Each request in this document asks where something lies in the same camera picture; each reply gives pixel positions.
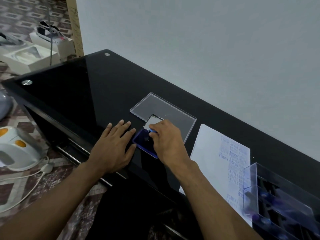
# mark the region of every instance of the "white wall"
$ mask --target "white wall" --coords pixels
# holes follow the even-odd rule
[[[320,161],[319,0],[76,0],[110,49]]]

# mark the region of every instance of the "gray cable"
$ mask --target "gray cable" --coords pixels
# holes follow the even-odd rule
[[[52,65],[52,43],[53,43],[53,33],[52,33],[52,29],[51,29],[51,23],[50,23],[50,8],[49,8],[49,2],[48,0],[45,0],[45,4],[47,7],[47,15],[48,15],[48,25],[49,25],[49,30],[50,30],[50,35],[51,35],[51,41],[50,41],[50,66]]]

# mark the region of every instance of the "white appliance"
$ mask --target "white appliance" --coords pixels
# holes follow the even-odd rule
[[[0,161],[12,171],[24,171],[40,162],[45,151],[25,131],[5,126],[0,128]]]

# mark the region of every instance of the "person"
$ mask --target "person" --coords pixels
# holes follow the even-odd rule
[[[132,144],[125,153],[126,145],[136,131],[131,129],[126,132],[130,125],[130,122],[124,123],[123,120],[114,127],[109,123],[93,147],[89,159],[80,164],[60,184],[1,226],[0,239],[57,239],[92,186],[105,173],[116,172],[129,164],[136,149],[136,145]],[[157,131],[149,134],[154,141],[154,150],[160,161],[179,180],[198,221],[203,238],[205,240],[261,239],[211,186],[197,163],[190,159],[180,130],[168,120],[151,124],[149,127]],[[104,229],[100,231],[104,236],[99,238],[109,237]]]

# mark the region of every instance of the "person's leg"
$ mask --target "person's leg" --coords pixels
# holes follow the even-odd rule
[[[150,186],[127,179],[103,195],[89,239],[146,239],[156,214],[172,204]]]

